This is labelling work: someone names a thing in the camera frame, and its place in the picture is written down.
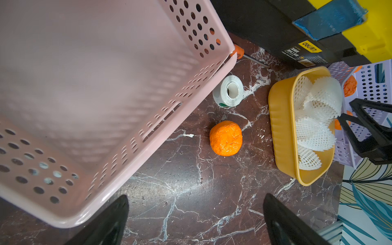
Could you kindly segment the netted orange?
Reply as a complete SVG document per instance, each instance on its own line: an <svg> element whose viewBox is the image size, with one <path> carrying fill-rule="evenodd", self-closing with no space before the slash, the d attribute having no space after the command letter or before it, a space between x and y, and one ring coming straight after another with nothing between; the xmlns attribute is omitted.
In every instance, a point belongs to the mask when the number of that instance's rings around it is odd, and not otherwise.
<svg viewBox="0 0 392 245"><path fill-rule="evenodd" d="M215 125L209 133L210 146L220 156L237 154L243 145L242 130L237 123L226 120Z"/></svg>
<svg viewBox="0 0 392 245"><path fill-rule="evenodd" d="M362 68L363 68L362 66L358 66L358 67L355 69L354 73L361 71Z"/></svg>

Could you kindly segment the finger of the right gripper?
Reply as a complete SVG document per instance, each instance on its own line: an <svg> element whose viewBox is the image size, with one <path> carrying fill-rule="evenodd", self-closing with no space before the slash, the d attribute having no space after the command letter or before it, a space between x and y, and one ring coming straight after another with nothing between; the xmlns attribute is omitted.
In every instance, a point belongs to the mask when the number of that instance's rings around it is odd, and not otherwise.
<svg viewBox="0 0 392 245"><path fill-rule="evenodd" d="M349 103L352 115L343 113L337 119L354 152L375 165L392 163L392 128L376 118L392 113L392 105L362 99Z"/></svg>

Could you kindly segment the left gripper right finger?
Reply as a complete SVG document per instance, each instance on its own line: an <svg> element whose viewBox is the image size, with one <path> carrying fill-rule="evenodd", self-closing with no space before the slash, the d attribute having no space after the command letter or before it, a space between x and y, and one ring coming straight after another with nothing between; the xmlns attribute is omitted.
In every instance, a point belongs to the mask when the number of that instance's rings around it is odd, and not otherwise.
<svg viewBox="0 0 392 245"><path fill-rule="evenodd" d="M263 214L272 245L329 244L272 194L264 198Z"/></svg>

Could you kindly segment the netted orange front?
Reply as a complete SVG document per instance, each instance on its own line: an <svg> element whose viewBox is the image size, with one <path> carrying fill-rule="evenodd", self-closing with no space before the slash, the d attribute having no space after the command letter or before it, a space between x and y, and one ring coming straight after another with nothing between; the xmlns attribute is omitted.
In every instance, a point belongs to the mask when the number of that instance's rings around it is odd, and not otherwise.
<svg viewBox="0 0 392 245"><path fill-rule="evenodd" d="M362 68L363 68L362 66L358 66L358 67L355 69L354 73L361 71Z"/></svg>

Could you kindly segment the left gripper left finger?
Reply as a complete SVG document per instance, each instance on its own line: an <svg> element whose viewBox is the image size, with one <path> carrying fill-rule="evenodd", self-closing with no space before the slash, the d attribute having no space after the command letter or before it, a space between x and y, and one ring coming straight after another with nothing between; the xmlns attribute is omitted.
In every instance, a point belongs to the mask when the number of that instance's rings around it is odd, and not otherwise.
<svg viewBox="0 0 392 245"><path fill-rule="evenodd" d="M67 245L120 245L129 213L126 195L120 196Z"/></svg>

